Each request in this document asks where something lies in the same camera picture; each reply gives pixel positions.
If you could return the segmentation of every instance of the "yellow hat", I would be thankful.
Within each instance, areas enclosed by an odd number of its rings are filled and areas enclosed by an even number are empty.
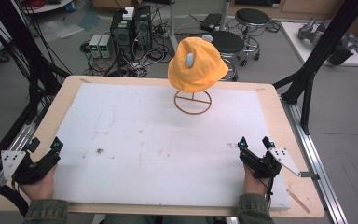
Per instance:
[[[228,67],[212,43],[200,37],[188,37],[179,42],[170,61],[168,80],[179,91],[204,91],[227,71]]]

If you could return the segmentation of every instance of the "black stool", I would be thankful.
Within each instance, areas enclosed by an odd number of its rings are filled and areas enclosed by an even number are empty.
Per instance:
[[[248,62],[247,56],[249,52],[257,51],[257,54],[254,56],[255,60],[258,60],[260,57],[260,45],[253,37],[249,36],[249,34],[252,32],[251,29],[257,29],[266,26],[269,23],[269,16],[257,9],[243,8],[235,13],[235,20],[239,24],[245,26],[245,29],[242,31],[242,33],[243,42],[245,43],[243,51],[246,52],[246,54],[245,58],[241,62],[241,66],[245,66]],[[251,39],[256,43],[256,45],[250,44]]]
[[[228,58],[240,59],[240,53],[245,46],[243,40],[239,36],[227,31],[215,31],[211,33],[211,36],[213,38],[212,44],[217,48],[223,61],[228,66],[228,73],[221,80],[227,81],[231,79],[236,81],[238,79],[237,70]]]

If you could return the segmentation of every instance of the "black metal pole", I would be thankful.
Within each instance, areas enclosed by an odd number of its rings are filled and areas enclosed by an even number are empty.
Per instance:
[[[318,70],[334,52],[338,41],[345,35],[357,16],[358,0],[345,0],[309,58],[304,62],[304,65],[290,77],[273,84],[278,89],[292,82],[289,90],[282,95],[282,99],[292,105],[297,103],[298,97],[305,91],[301,111],[301,127],[306,134],[310,134],[308,124],[313,80]]]

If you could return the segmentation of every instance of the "floor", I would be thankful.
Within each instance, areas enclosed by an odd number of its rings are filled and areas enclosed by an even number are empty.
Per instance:
[[[41,23],[61,21],[65,25],[88,22],[89,27],[67,39],[48,42],[62,62],[74,73],[82,74],[87,67],[85,55],[79,46],[92,34],[106,33],[110,20],[95,18],[87,5],[76,12],[63,10],[40,15]],[[199,32],[199,25],[190,17],[177,18],[177,28],[185,24],[186,32]],[[239,82],[274,83],[300,67],[295,51],[282,31],[276,34],[265,32],[257,37],[262,45],[260,59],[249,60],[240,67]],[[42,49],[40,38],[36,43]],[[166,78],[168,64],[150,66],[147,77]],[[284,93],[287,87],[278,89]],[[9,61],[0,62],[0,141],[28,103],[28,84],[16,65]],[[315,80],[310,108],[310,135],[318,149],[324,168],[349,223],[358,222],[358,67],[323,66]],[[93,215],[71,214],[69,223],[91,223]],[[322,218],[278,218],[276,223],[330,223],[326,214]],[[0,223],[20,223],[18,213],[0,212]]]

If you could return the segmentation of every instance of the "desk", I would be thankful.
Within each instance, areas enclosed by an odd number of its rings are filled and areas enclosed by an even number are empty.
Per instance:
[[[167,79],[124,78],[124,77],[68,77],[62,85],[48,113],[42,120],[34,137],[41,144],[33,155],[38,160],[49,147],[57,130],[72,104],[77,90],[82,83],[131,84],[147,86],[170,86]],[[256,91],[263,114],[268,125],[270,139],[277,146],[290,148],[291,155],[300,171],[307,171],[306,164],[298,148],[289,121],[283,111],[281,101],[272,85],[254,83],[218,82],[212,86],[218,89]],[[299,178],[287,169],[282,168],[289,200],[292,207],[288,210],[271,210],[274,217],[322,217],[324,210],[318,193],[310,178]],[[0,197],[0,211],[16,211],[8,200]],[[118,204],[70,203],[69,212],[80,213],[120,213],[120,214],[162,214],[162,215],[206,215],[236,216],[233,208],[185,207],[185,206],[141,206]]]

